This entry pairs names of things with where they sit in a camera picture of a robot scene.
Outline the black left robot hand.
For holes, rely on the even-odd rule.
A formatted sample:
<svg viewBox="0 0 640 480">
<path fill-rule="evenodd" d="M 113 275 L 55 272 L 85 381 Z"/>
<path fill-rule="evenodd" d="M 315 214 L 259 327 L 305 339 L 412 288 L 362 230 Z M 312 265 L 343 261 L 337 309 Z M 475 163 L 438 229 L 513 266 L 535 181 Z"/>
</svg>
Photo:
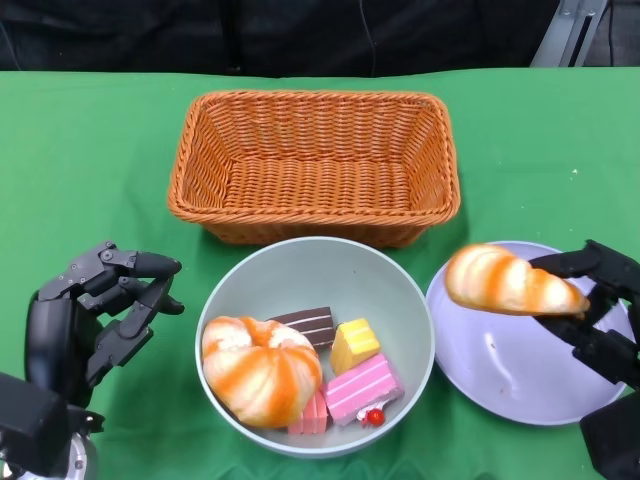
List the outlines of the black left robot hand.
<svg viewBox="0 0 640 480">
<path fill-rule="evenodd" d="M 107 241 L 71 260 L 31 297 L 25 338 L 27 381 L 85 408 L 94 388 L 152 338 L 159 314 L 180 315 L 170 295 L 179 261 Z"/>
</svg>

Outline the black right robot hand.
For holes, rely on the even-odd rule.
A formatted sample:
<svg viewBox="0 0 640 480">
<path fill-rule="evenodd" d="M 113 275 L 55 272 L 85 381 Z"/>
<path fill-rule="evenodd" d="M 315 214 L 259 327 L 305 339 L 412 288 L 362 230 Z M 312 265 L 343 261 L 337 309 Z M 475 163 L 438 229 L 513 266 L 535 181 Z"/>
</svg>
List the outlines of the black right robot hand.
<svg viewBox="0 0 640 480">
<path fill-rule="evenodd" d="M 612 384 L 639 388 L 639 263 L 594 240 L 576 251 L 546 255 L 530 261 L 560 278 L 588 277 L 594 287 L 589 309 L 581 314 L 538 316 L 545 329 L 573 347 L 573 356 Z M 633 338 L 596 324 L 618 303 L 629 302 L 627 319 Z"/>
</svg>

